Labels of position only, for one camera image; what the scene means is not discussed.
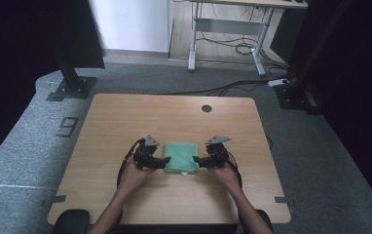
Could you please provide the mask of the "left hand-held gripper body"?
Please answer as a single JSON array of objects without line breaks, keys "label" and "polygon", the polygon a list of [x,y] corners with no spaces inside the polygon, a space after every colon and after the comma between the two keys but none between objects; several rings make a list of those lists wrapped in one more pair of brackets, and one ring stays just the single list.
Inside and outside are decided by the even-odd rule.
[{"label": "left hand-held gripper body", "polygon": [[142,138],[134,152],[134,162],[136,166],[142,171],[144,168],[150,168],[152,163],[159,163],[153,156],[154,152],[160,144],[150,135]]}]

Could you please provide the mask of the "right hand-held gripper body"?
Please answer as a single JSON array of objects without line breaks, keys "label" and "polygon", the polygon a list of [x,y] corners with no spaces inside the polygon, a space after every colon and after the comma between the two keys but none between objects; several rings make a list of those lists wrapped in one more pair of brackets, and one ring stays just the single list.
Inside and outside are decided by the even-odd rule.
[{"label": "right hand-held gripper body", "polygon": [[224,146],[224,142],[228,140],[231,140],[228,136],[213,136],[205,142],[206,152],[209,155],[207,168],[221,168],[225,164],[230,164],[229,151]]}]

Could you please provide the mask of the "green towel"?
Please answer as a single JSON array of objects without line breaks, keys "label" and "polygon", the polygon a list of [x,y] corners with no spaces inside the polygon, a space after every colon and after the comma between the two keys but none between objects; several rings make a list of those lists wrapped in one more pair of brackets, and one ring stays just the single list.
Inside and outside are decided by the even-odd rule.
[{"label": "green towel", "polygon": [[194,157],[198,155],[198,145],[195,142],[167,142],[164,158],[169,159],[165,165],[166,173],[192,174],[200,169]]}]

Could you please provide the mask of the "person's left hand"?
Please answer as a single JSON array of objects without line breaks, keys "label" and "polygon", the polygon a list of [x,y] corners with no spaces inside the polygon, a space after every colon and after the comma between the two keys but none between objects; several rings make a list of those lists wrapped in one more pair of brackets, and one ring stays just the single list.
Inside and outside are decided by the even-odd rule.
[{"label": "person's left hand", "polygon": [[155,172],[155,169],[146,168],[144,171],[140,170],[136,166],[132,157],[129,157],[121,176],[120,184],[117,187],[117,192],[119,194],[128,196],[134,190],[136,190],[153,172]]}]

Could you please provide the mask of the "person's right hand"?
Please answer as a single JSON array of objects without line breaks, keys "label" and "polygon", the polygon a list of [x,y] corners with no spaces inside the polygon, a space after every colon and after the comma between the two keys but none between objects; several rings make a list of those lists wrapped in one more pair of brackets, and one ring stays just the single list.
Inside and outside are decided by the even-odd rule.
[{"label": "person's right hand", "polygon": [[230,165],[225,164],[221,168],[209,168],[208,171],[212,173],[231,194],[242,193],[238,177],[235,175]]}]

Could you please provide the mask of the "small black tape strip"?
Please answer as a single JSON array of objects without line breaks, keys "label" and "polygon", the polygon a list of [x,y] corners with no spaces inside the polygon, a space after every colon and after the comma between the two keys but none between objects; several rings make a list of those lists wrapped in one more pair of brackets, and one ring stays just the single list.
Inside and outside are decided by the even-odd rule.
[{"label": "small black tape strip", "polygon": [[41,203],[42,207],[50,207],[53,203],[61,203],[66,200],[65,195],[55,195],[51,198],[44,199]]},{"label": "small black tape strip", "polygon": [[288,207],[294,207],[295,201],[293,199],[288,199],[286,197],[275,197],[275,202],[280,204],[286,204]]}]

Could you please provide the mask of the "white power strip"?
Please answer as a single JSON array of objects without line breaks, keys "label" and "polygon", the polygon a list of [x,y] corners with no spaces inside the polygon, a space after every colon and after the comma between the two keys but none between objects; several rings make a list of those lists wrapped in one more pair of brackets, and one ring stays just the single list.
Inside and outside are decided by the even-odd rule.
[{"label": "white power strip", "polygon": [[276,79],[276,80],[271,80],[268,82],[268,86],[273,88],[276,86],[281,86],[281,85],[289,85],[290,82],[288,79]]}]

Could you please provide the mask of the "black computer case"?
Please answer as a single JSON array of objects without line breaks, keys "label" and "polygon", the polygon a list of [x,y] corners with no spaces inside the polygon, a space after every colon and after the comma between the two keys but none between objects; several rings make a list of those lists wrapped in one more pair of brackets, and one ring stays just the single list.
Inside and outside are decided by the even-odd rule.
[{"label": "black computer case", "polygon": [[305,12],[303,10],[286,9],[280,17],[271,49],[287,63],[290,63],[304,16]]}]

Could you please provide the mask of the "black curtain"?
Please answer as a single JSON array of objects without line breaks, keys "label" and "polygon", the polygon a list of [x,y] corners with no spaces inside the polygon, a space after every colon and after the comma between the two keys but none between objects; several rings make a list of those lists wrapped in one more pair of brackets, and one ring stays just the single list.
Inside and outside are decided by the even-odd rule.
[{"label": "black curtain", "polygon": [[309,0],[291,61],[372,188],[372,0]]},{"label": "black curtain", "polygon": [[104,66],[89,0],[0,0],[0,145],[60,58]]}]

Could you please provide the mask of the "black stand with base plate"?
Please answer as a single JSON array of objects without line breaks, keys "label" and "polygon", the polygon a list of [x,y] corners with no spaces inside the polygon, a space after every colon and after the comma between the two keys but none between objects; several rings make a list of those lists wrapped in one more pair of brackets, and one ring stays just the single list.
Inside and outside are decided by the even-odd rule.
[{"label": "black stand with base plate", "polygon": [[329,39],[352,0],[310,0],[290,58],[295,81],[275,87],[283,109],[320,114],[321,93],[314,85]]},{"label": "black stand with base plate", "polygon": [[95,77],[79,76],[75,68],[67,61],[59,50],[55,51],[56,63],[62,74],[62,81],[46,101],[63,101],[65,98],[86,99],[95,82]]}]

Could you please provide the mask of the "white metal frame desk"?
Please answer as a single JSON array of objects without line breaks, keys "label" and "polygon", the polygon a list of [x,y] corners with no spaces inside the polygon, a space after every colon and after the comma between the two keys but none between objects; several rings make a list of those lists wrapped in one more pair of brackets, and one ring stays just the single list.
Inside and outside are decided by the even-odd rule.
[{"label": "white metal frame desk", "polygon": [[[308,3],[305,0],[186,0],[192,4],[192,37],[189,46],[188,65],[190,72],[196,69],[197,33],[212,32],[224,34],[251,35],[258,38],[257,44],[250,54],[254,60],[255,68],[260,77],[266,71],[260,58],[260,51],[268,32],[275,9],[306,10]],[[227,6],[262,7],[266,9],[265,17],[261,22],[206,19],[199,16],[202,4],[216,4]]]}]

